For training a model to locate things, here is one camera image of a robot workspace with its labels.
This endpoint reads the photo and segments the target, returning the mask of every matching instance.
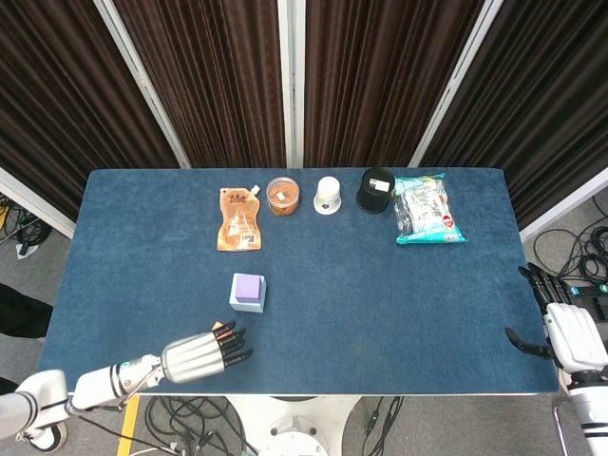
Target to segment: silver robotic hand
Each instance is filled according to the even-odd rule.
[[[230,321],[211,332],[188,337],[165,347],[160,357],[147,354],[84,374],[71,397],[60,370],[47,370],[26,379],[15,393],[0,396],[0,439],[19,432],[35,434],[39,428],[122,398],[122,409],[140,390],[157,386],[166,377],[185,383],[220,373],[241,363],[253,350],[245,345],[245,330],[234,331]]]
[[[608,454],[608,353],[591,315],[574,305],[570,287],[533,263],[519,268],[541,308],[547,344],[524,342],[511,328],[507,337],[518,350],[551,359],[571,375],[568,395],[594,456]]]

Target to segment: brown curtain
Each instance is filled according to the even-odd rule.
[[[193,166],[284,166],[276,0],[115,0]]]
[[[608,166],[607,9],[506,0],[422,165],[503,168],[522,228]]]
[[[305,166],[407,165],[481,0],[308,0]]]
[[[177,162],[92,2],[0,2],[0,165],[76,219],[91,170]]]

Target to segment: floor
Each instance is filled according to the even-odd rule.
[[[608,191],[598,195],[598,203],[608,209]],[[585,202],[556,222],[556,227],[578,231],[600,216],[591,201]],[[545,263],[559,268],[567,256],[570,240],[550,235],[539,241],[539,250]],[[18,260],[14,242],[0,247],[0,281],[50,304],[54,303],[69,241],[53,232],[32,256]],[[524,244],[529,260],[534,260],[532,242]],[[0,334],[0,375],[16,382],[33,373],[43,342],[9,338]],[[385,455],[450,455],[450,456],[555,456],[561,454],[557,434],[551,417],[553,395],[518,397],[408,397],[401,414],[390,434]],[[135,436],[152,440],[143,424],[143,411],[149,398],[142,398]],[[364,398],[353,409],[343,436],[343,454],[358,455],[365,435],[365,428],[375,408],[375,398]],[[163,412],[153,414],[159,422],[166,418]],[[95,411],[88,418],[116,431],[123,426],[123,416],[107,411]],[[588,456],[587,448],[577,418],[569,405],[563,408],[562,417],[572,456]],[[113,456],[117,454],[119,439],[77,419],[67,423],[69,438],[59,454]],[[370,437],[371,448],[376,431]],[[222,431],[229,448],[238,443],[230,430]],[[134,444],[131,451],[143,449]],[[13,439],[0,441],[0,455],[26,456],[38,454],[23,443]],[[220,452],[205,452],[214,456]]]

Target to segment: white cup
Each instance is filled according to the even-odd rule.
[[[316,186],[314,210],[324,216],[334,214],[342,205],[340,198],[340,182],[331,176],[326,176]]]

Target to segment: plastic bag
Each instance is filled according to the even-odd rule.
[[[257,227],[259,199],[246,188],[219,189],[219,208],[223,223],[218,232],[218,250],[243,252],[262,248]]]
[[[466,242],[449,212],[444,176],[395,180],[398,244]]]

